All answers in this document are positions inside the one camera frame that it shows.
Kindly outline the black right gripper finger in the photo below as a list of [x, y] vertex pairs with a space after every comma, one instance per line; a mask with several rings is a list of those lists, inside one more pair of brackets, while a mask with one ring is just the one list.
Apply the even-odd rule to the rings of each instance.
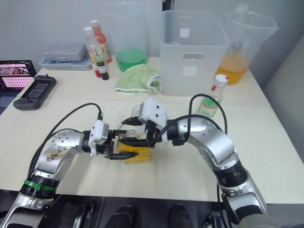
[[130, 125], [130, 126], [140, 126], [141, 121], [138, 119], [138, 116], [129, 117], [121, 122], [122, 125]]
[[148, 143], [146, 139], [123, 138], [123, 139], [119, 139], [118, 142], [132, 147], [148, 147]]

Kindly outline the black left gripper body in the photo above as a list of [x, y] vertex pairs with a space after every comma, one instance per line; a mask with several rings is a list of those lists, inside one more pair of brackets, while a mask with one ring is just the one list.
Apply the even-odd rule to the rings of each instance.
[[103, 144], [96, 145], [97, 154], [102, 154], [107, 159], [118, 159], [118, 154], [114, 154], [114, 139], [117, 135], [117, 130], [110, 130], [107, 140]]

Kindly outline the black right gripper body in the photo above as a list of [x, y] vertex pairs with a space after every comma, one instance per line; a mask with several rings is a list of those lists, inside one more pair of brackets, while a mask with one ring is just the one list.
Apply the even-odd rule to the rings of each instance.
[[153, 147], [155, 135], [157, 135], [158, 133], [157, 125], [154, 122], [148, 120], [145, 125], [145, 131], [146, 131], [147, 146]]

